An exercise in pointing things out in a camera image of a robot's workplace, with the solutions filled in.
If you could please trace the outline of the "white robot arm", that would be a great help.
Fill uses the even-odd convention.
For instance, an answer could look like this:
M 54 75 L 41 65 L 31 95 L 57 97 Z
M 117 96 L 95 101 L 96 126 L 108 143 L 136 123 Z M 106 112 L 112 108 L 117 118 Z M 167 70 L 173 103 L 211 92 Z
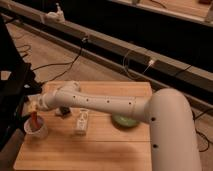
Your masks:
M 121 115 L 150 125 L 153 171 L 202 171 L 193 114 L 178 90 L 163 88 L 149 97 L 96 95 L 69 81 L 29 104 L 31 113 L 77 107 Z

